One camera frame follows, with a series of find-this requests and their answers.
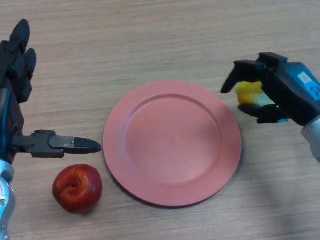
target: pink plate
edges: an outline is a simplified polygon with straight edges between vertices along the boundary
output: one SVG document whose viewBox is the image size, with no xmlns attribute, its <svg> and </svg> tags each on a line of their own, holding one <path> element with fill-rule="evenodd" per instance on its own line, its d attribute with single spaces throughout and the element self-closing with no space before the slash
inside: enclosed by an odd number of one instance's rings
<svg viewBox="0 0 320 240">
<path fill-rule="evenodd" d="M 184 207 L 221 190 L 242 150 L 236 118 L 210 91 L 184 81 L 144 85 L 113 109 L 103 134 L 111 174 L 147 203 Z"/>
</svg>

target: red apple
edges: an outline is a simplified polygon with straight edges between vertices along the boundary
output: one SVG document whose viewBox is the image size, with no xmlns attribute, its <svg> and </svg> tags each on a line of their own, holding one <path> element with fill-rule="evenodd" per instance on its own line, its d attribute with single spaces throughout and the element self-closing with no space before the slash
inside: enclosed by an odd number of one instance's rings
<svg viewBox="0 0 320 240">
<path fill-rule="evenodd" d="M 71 214 L 85 214 L 96 206 L 103 191 L 98 170 L 87 164 L 75 164 L 62 170 L 54 180 L 52 194 Z"/>
</svg>

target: robotic hand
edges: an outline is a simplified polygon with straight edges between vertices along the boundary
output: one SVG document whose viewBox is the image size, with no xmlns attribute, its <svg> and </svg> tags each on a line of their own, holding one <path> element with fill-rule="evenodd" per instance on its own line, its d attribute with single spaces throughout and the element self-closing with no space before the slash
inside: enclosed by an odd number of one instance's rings
<svg viewBox="0 0 320 240">
<path fill-rule="evenodd" d="M 291 119 L 302 126 L 301 134 L 320 162 L 320 84 L 312 72 L 301 62 L 288 62 L 284 56 L 263 52 L 256 61 L 235 61 L 221 93 L 229 93 L 240 82 L 261 82 L 274 104 L 243 104 L 239 109 L 256 117 L 259 124 Z"/>
<path fill-rule="evenodd" d="M 51 130 L 36 130 L 23 135 L 24 117 L 20 104 L 28 101 L 37 56 L 26 51 L 30 38 L 27 20 L 14 28 L 9 41 L 0 43 L 0 240 L 9 240 L 7 231 L 16 202 L 11 188 L 17 153 L 30 153 L 33 158 L 61 159 L 64 154 L 90 154 L 101 151 L 93 140 L 59 136 Z"/>
</svg>

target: yellow toy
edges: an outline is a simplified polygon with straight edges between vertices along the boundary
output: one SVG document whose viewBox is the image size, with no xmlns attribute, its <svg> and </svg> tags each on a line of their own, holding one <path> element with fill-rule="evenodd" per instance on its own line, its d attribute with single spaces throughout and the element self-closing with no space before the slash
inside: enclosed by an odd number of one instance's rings
<svg viewBox="0 0 320 240">
<path fill-rule="evenodd" d="M 258 82 L 241 82 L 236 88 L 239 105 L 258 105 L 263 107 L 265 105 L 275 104 L 261 89 L 262 83 Z"/>
</svg>

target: table surface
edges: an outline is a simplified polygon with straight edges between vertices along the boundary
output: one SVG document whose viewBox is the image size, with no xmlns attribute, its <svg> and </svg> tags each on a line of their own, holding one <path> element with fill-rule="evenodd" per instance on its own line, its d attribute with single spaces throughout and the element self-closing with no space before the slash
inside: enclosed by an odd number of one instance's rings
<svg viewBox="0 0 320 240">
<path fill-rule="evenodd" d="M 102 142 L 113 107 L 133 89 L 184 80 L 217 94 L 243 137 L 242 166 L 216 196 L 189 208 L 141 204 L 112 181 L 103 153 L 37 159 L 20 154 L 12 187 L 13 240 L 315 240 L 320 237 L 320 164 L 301 128 L 258 125 L 220 88 L 233 61 L 275 52 L 320 76 L 319 0 L 4 0 L 0 36 L 31 26 L 33 92 L 24 134 L 55 130 Z M 52 184 L 65 167 L 90 164 L 103 196 L 89 215 L 62 210 Z"/>
</svg>

